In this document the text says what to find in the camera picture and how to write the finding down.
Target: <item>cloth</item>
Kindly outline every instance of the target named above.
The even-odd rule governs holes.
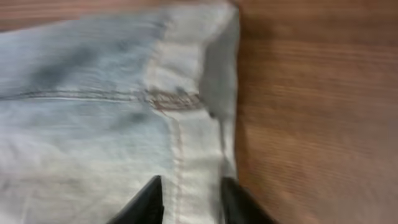
[[[237,9],[0,34],[0,223],[106,223],[153,176],[164,223],[218,223],[234,175]]]

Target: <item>brown wooden surface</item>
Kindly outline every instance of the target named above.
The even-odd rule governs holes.
[[[159,2],[1,0],[0,30]],[[243,185],[281,223],[398,223],[398,1],[239,5]]]

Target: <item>wood grain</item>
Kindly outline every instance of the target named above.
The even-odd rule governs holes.
[[[2,0],[0,30],[160,0]],[[280,223],[398,220],[398,1],[241,0],[239,178]]]

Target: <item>folded denim garment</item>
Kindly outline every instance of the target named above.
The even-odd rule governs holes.
[[[238,38],[225,2],[0,34],[0,223],[106,223],[153,175],[165,224],[218,223]]]

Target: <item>black object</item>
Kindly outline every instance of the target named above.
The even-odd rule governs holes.
[[[108,224],[162,224],[162,179],[153,177]]]
[[[254,199],[232,178],[221,181],[225,224],[276,224]]]
[[[230,177],[221,181],[221,199],[225,224],[276,224]],[[155,176],[108,224],[162,224],[163,212],[162,179]]]

